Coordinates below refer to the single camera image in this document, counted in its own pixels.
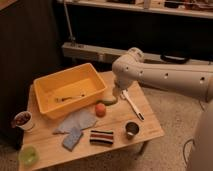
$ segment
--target glass cup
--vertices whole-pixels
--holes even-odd
[[[23,148],[18,154],[18,160],[24,166],[31,166],[39,159],[38,153],[33,146]]]

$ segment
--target speckled floor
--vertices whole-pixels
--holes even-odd
[[[171,92],[150,88],[143,88],[143,90],[165,131],[165,136],[152,140],[142,156],[137,154],[141,146],[138,144],[43,170],[185,170],[182,148],[183,144],[193,137],[197,121],[202,113],[199,102]],[[1,171],[18,169],[17,152],[2,142],[0,142],[0,163]]]

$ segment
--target yellow tray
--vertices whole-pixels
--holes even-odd
[[[86,63],[35,79],[34,88],[40,113],[56,119],[101,99],[106,84]]]

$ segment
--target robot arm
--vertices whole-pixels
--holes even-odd
[[[202,101],[209,106],[198,123],[195,150],[191,150],[187,171],[213,170],[213,67],[199,65],[145,64],[143,52],[131,48],[112,65],[115,84],[127,89],[134,80],[174,91]]]
[[[143,63],[143,52],[129,49],[112,65],[115,83],[127,89],[134,80],[152,87],[177,92],[202,101],[213,98],[213,67]]]

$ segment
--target blue cloth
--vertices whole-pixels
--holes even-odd
[[[72,151],[79,139],[83,135],[79,128],[72,127],[68,136],[66,136],[62,142],[63,146]]]
[[[92,127],[96,123],[96,117],[88,109],[80,109],[71,113],[64,121],[53,131],[53,134],[68,134],[72,127],[80,130]]]

